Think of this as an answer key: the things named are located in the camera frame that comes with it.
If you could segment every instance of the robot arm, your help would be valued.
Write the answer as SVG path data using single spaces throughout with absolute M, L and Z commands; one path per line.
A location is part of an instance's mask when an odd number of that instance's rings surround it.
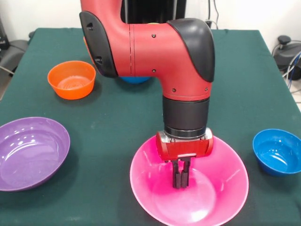
M 207 24 L 179 19 L 164 24 L 126 24 L 122 0 L 81 0 L 80 20 L 90 56 L 107 77 L 153 76 L 163 90 L 164 132 L 158 132 L 162 160 L 174 165 L 173 186 L 188 185 L 191 157 L 210 154 L 206 128 L 214 79 L 214 42 Z M 180 178 L 177 161 L 184 161 Z

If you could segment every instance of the black joint cover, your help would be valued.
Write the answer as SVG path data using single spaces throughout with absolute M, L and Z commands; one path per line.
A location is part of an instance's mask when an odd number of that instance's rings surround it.
M 209 98 L 178 101 L 163 97 L 165 132 L 173 137 L 194 138 L 205 133 Z
M 79 17 L 91 58 L 99 73 L 110 78 L 118 77 L 103 24 L 90 12 L 83 11 Z
M 212 32 L 199 19 L 177 19 L 167 22 L 181 36 L 199 75 L 207 82 L 214 80 L 215 52 Z

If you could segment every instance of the green tablecloth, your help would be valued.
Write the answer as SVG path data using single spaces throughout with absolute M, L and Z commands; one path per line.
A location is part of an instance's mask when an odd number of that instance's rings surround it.
M 267 176 L 252 151 L 262 129 L 301 137 L 300 111 L 258 31 L 213 34 L 216 73 L 208 126 L 237 151 L 250 179 L 246 204 L 228 224 L 301 225 L 301 174 Z M 136 150 L 163 129 L 160 84 L 151 79 L 130 85 L 98 75 L 88 97 L 60 99 L 47 73 L 63 61 L 91 62 L 82 37 L 81 29 L 38 29 L 0 102 L 0 125 L 43 116 L 62 123 L 71 136 L 65 163 L 47 183 L 0 193 L 0 225 L 161 225 L 140 207 L 129 183 Z

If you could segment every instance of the wall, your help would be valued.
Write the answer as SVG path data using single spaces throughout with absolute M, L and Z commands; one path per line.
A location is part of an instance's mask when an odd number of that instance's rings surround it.
M 216 5 L 220 29 L 260 30 L 270 50 L 281 34 L 301 40 L 301 0 L 216 0 Z M 80 27 L 79 12 L 79 0 L 0 0 L 9 40 L 28 39 L 37 27 Z M 213 2 L 211 12 L 215 19 Z M 207 14 L 207 0 L 187 0 L 186 17 Z

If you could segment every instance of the orange bowl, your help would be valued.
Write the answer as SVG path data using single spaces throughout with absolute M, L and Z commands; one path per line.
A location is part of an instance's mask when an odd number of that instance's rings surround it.
M 94 87 L 95 68 L 83 61 L 67 61 L 53 67 L 48 82 L 58 96 L 67 100 L 81 99 Z

